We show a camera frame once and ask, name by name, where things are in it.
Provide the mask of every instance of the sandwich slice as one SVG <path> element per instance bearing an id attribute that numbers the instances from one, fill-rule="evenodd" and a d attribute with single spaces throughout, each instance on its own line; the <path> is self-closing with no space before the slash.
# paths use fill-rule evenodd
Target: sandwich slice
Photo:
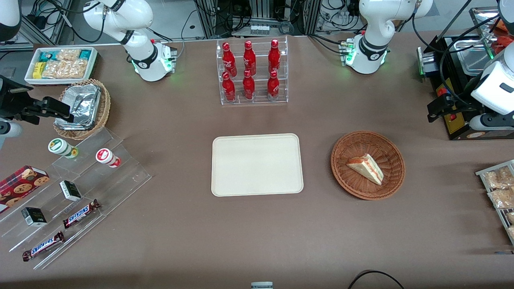
<path id="1" fill-rule="evenodd" d="M 382 185 L 384 174 L 370 154 L 365 154 L 361 157 L 353 157 L 348 160 L 346 165 L 377 185 Z"/>

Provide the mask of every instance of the red lid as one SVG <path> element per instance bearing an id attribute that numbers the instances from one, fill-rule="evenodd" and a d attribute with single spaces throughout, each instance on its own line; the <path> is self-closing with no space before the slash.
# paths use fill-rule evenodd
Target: red lid
<path id="1" fill-rule="evenodd" d="M 101 149 L 97 152 L 97 161 L 104 161 L 109 157 L 109 149 Z"/>

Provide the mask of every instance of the wicker basket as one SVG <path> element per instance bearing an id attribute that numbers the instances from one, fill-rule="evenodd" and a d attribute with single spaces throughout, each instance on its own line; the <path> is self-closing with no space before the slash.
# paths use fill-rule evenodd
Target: wicker basket
<path id="1" fill-rule="evenodd" d="M 107 122 L 107 119 L 109 118 L 109 109 L 111 109 L 111 97 L 110 97 L 107 89 L 105 89 L 105 86 L 100 81 L 95 80 L 95 79 L 88 79 L 85 81 L 74 83 L 71 86 L 79 86 L 79 85 L 87 85 L 87 84 L 94 84 L 94 85 L 99 86 L 102 89 L 102 95 L 100 96 L 100 104 L 98 106 L 98 112 L 97 112 L 97 116 L 96 116 L 96 124 L 91 130 L 88 130 L 88 131 L 65 131 L 65 130 L 59 129 L 54 124 L 53 128 L 62 137 L 72 138 L 75 140 L 83 140 L 86 137 L 88 137 L 89 135 L 93 134 L 96 130 L 104 127 L 105 123 Z M 66 90 L 64 90 L 61 93 L 59 100 L 63 100 L 65 91 Z"/>
<path id="2" fill-rule="evenodd" d="M 346 165 L 349 158 L 370 154 L 384 173 L 379 186 Z M 386 137 L 369 131 L 355 131 L 341 137 L 332 150 L 332 172 L 350 194 L 365 200 L 393 195 L 403 184 L 405 162 L 398 148 Z"/>

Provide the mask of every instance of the brown tablecloth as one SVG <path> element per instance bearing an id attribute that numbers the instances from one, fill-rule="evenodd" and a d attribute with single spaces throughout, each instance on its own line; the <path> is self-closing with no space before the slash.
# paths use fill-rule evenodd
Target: brown tablecloth
<path id="1" fill-rule="evenodd" d="M 221 106 L 215 41 L 187 43 L 177 72 L 155 83 L 125 63 L 123 47 L 98 46 L 96 78 L 112 98 L 107 127 L 154 178 L 44 270 L 0 239 L 0 287 L 346 288 L 379 269 L 407 288 L 512 288 L 514 257 L 493 255 L 512 247 L 474 175 L 513 159 L 512 141 L 452 142 L 442 121 L 428 123 L 433 91 L 418 77 L 418 45 L 414 34 L 396 35 L 383 67 L 360 75 L 309 38 L 289 37 L 290 101 L 264 107 Z M 52 121 L 23 124 L 6 140 L 0 178 L 57 158 L 46 150 Z M 332 146 L 354 130 L 381 133 L 402 152 L 407 176 L 391 198 L 359 200 L 332 176 Z M 299 136 L 304 190 L 212 195 L 212 141 L 274 133 Z M 357 285 L 395 284 L 366 276 Z"/>

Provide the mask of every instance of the red bottle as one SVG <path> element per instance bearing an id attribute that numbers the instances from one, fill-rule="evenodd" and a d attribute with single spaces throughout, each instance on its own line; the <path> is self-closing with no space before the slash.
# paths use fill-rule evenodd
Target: red bottle
<path id="1" fill-rule="evenodd" d="M 269 74 L 269 76 L 270 77 L 268 79 L 268 99 L 270 101 L 276 101 L 277 98 L 279 97 L 279 85 L 280 85 L 280 82 L 277 79 L 277 71 L 273 70 Z"/>
<path id="2" fill-rule="evenodd" d="M 268 70 L 271 73 L 273 70 L 279 71 L 280 68 L 280 51 L 279 41 L 276 39 L 271 40 L 271 49 L 268 54 Z"/>
<path id="3" fill-rule="evenodd" d="M 250 40 L 245 41 L 245 54 L 243 55 L 245 61 L 245 69 L 250 70 L 252 75 L 257 73 L 257 62 L 255 60 L 255 52 L 252 48 L 252 42 Z"/>
<path id="4" fill-rule="evenodd" d="M 224 71 L 222 74 L 223 77 L 223 92 L 225 93 L 225 97 L 228 102 L 235 102 L 235 86 L 234 82 L 230 79 L 230 75 L 228 72 Z"/>
<path id="5" fill-rule="evenodd" d="M 237 68 L 235 68 L 235 57 L 232 51 L 230 51 L 230 45 L 225 42 L 222 45 L 223 47 L 223 66 L 225 70 L 230 73 L 231 77 L 235 77 L 237 75 Z"/>
<path id="6" fill-rule="evenodd" d="M 243 79 L 243 87 L 245 89 L 245 97 L 248 100 L 253 100 L 255 96 L 255 81 L 253 80 L 250 70 L 245 70 L 245 78 Z"/>

